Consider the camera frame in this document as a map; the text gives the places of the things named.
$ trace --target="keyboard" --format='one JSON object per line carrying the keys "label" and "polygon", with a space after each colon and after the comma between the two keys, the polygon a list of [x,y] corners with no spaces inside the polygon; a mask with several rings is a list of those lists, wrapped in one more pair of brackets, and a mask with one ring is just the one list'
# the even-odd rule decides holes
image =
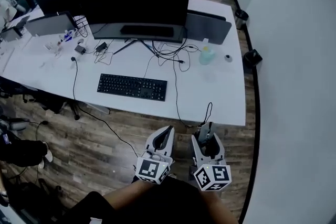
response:
{"label": "keyboard", "polygon": [[123,35],[144,35],[159,37],[174,36],[174,28],[164,26],[125,25],[122,27],[120,32]]}
{"label": "keyboard", "polygon": [[101,74],[97,92],[164,101],[167,81]]}

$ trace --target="monitor stand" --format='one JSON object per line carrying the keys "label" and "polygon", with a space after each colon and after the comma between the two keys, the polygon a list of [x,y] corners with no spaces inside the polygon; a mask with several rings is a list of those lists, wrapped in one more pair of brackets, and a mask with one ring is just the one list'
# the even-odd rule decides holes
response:
{"label": "monitor stand", "polygon": [[143,42],[143,40],[140,40],[140,39],[134,39],[134,40],[132,40],[131,42],[129,42],[128,44],[126,44],[125,46],[123,46],[120,50],[117,50],[113,55],[116,55],[117,53],[119,53],[120,51],[126,49],[128,46],[136,43],[137,41],[140,41],[148,50],[151,51],[151,53],[153,53],[156,57],[158,57],[158,55],[145,42]]}

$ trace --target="white desk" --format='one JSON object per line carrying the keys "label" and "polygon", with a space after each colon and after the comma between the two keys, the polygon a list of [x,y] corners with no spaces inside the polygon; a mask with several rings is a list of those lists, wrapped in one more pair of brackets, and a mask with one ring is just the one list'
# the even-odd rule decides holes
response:
{"label": "white desk", "polygon": [[[222,45],[208,45],[187,40],[186,44],[195,44],[200,50],[205,45],[212,47],[216,51],[216,58],[208,66],[202,66],[198,61],[200,52],[191,53],[191,67],[188,72],[180,72],[175,64],[180,117],[186,121],[202,122],[207,105],[212,102],[211,121],[220,124],[245,125],[243,64],[231,7],[206,0],[190,0],[189,9],[224,16],[232,23],[232,28]],[[159,67],[157,58],[154,57],[146,74],[146,78],[168,81],[165,102],[97,93],[101,73],[142,78],[148,61],[153,55],[138,42],[116,54],[112,58],[111,65],[95,64],[93,54],[81,56],[74,51],[76,41],[81,38],[79,37],[65,43],[62,55],[55,58],[43,48],[43,44],[57,38],[58,35],[33,37],[23,48],[15,49],[2,76],[36,89],[73,99],[72,86],[76,65],[70,58],[74,56],[78,62],[76,100],[108,108],[178,119],[173,62],[167,61]],[[90,35],[86,43],[87,52],[93,51],[97,43],[98,40],[94,40]],[[109,51],[117,51],[122,46],[124,41],[114,41]],[[109,62],[111,55],[107,55],[106,62]],[[231,63],[225,61],[225,55],[231,55],[233,61]],[[188,61],[185,51],[181,51],[179,57]],[[181,64],[181,68],[187,68],[187,64]]]}

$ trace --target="chair leg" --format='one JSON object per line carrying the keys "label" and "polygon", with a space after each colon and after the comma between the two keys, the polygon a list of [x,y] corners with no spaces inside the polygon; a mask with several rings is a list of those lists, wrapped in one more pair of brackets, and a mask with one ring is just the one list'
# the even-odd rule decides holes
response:
{"label": "chair leg", "polygon": [[75,118],[75,121],[79,120],[80,119],[80,116],[78,115],[77,111],[76,111],[76,104],[75,102],[73,101],[70,101],[68,102],[73,114],[74,114],[74,118]]}

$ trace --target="floor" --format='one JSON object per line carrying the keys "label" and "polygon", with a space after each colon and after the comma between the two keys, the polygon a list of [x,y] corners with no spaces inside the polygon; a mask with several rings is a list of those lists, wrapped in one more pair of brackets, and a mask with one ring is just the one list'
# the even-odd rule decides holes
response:
{"label": "floor", "polygon": [[[245,34],[238,31],[242,54],[247,52]],[[221,125],[218,136],[225,147],[225,157],[231,166],[233,182],[221,198],[239,218],[249,183],[254,149],[255,101],[252,75],[245,75],[246,126]],[[121,142],[102,123],[83,113],[75,121],[69,107],[55,115],[44,111],[35,103],[24,104],[21,97],[0,99],[0,105],[10,116],[29,118],[31,121],[46,120],[48,125],[38,129],[38,140],[46,141],[54,154],[54,161],[42,170],[30,167],[21,177],[22,181],[44,178],[52,186],[62,187],[62,203],[72,207],[90,191],[101,194],[126,186],[134,176],[136,156],[132,149]],[[137,153],[144,148],[146,138],[155,130],[173,125],[176,130],[174,156],[176,163],[172,172],[178,179],[187,180],[191,161],[190,139],[194,130],[187,130],[179,121],[111,110],[110,115],[91,110],[83,103],[80,106],[95,116],[107,121],[122,139],[131,143]],[[24,139],[34,140],[36,125],[21,134]],[[6,177],[16,175],[23,169],[0,162]]]}

